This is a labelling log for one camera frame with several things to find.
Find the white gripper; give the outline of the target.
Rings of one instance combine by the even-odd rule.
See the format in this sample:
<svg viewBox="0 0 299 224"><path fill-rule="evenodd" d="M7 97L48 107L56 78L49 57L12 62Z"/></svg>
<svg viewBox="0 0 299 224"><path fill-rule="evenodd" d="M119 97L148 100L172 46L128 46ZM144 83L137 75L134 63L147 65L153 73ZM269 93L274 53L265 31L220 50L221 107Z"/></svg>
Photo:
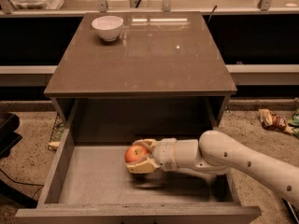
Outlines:
<svg viewBox="0 0 299 224"><path fill-rule="evenodd" d="M131 174L149 174L159 167L164 172L172 172L178 169L175 160L175 138L166 138L160 141L155 139L139 139L134 141L134 145L144 147L148 153L152 152L152 158L146 158L137 163L127 163L126 168Z"/></svg>

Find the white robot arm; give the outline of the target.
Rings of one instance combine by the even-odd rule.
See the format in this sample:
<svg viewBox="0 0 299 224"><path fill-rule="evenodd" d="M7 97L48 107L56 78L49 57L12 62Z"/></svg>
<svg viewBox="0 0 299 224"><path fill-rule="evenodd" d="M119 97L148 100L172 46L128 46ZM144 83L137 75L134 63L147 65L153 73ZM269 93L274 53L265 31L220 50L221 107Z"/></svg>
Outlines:
<svg viewBox="0 0 299 224"><path fill-rule="evenodd" d="M249 175L293 206L299 206L299 168L250 149L219 131L206 131L197 139L140 139L124 154L131 174L158 169L224 175L231 168Z"/></svg>

